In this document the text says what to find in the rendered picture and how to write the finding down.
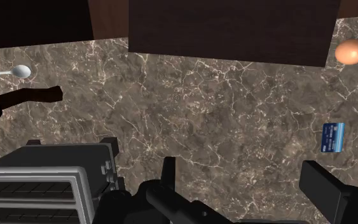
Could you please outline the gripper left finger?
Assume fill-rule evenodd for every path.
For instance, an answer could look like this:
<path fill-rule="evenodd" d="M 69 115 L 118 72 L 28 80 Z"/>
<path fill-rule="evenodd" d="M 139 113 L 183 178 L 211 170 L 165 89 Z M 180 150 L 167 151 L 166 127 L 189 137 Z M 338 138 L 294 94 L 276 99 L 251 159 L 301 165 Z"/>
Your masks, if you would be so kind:
<path fill-rule="evenodd" d="M 142 182 L 135 195 L 111 190 L 100 198 L 92 224 L 232 224 L 203 202 L 175 191 L 176 158 L 165 157 L 160 179 Z"/>

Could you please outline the blue card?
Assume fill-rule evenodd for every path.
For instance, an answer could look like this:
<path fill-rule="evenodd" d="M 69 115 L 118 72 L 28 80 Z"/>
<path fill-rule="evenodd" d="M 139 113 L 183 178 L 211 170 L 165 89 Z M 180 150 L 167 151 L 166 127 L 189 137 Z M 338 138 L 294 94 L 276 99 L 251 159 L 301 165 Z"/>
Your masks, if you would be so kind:
<path fill-rule="evenodd" d="M 344 123 L 325 123 L 322 127 L 321 152 L 338 153 L 342 151 Z"/>

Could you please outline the dark red irregular object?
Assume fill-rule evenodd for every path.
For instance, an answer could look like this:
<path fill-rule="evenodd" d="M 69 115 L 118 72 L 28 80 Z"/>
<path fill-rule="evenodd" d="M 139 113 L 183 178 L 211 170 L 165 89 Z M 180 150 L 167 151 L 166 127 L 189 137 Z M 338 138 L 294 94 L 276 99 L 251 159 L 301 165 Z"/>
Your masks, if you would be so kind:
<path fill-rule="evenodd" d="M 60 86 L 50 88 L 21 88 L 0 95 L 0 117 L 3 110 L 23 102 L 59 102 L 63 99 Z"/>

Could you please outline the brown egg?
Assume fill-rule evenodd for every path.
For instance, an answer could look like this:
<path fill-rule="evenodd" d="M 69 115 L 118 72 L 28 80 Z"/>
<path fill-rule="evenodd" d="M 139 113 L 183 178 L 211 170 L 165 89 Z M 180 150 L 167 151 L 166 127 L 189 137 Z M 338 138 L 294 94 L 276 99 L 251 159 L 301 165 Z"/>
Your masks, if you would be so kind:
<path fill-rule="evenodd" d="M 348 39 L 341 42 L 335 50 L 338 62 L 345 65 L 358 63 L 358 39 Z"/>

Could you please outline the black and silver toaster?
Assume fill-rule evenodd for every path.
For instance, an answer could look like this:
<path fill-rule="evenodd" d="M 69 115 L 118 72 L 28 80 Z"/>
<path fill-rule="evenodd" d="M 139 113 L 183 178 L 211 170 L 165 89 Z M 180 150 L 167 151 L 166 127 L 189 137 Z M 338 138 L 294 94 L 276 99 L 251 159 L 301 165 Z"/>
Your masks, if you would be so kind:
<path fill-rule="evenodd" d="M 122 190 L 114 137 L 99 143 L 30 140 L 0 158 L 0 224 L 92 224 L 103 193 Z"/>

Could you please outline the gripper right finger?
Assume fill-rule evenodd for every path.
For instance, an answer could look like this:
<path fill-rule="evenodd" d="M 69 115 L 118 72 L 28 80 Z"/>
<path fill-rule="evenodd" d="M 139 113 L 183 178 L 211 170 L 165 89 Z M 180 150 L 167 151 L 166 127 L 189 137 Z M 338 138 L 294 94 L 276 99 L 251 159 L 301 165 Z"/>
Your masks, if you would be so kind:
<path fill-rule="evenodd" d="M 299 189 L 330 224 L 358 224 L 358 186 L 342 183 L 316 161 L 302 162 Z"/>

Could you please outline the white spoon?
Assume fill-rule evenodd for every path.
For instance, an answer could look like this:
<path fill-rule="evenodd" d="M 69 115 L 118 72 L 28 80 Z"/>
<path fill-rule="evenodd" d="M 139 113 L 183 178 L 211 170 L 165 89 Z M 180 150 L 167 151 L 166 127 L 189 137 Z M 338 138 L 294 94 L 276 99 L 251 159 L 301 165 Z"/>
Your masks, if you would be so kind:
<path fill-rule="evenodd" d="M 27 78 L 31 75 L 31 70 L 28 66 L 17 65 L 14 68 L 12 68 L 10 71 L 0 71 L 0 75 L 3 74 L 12 74 L 19 78 Z"/>

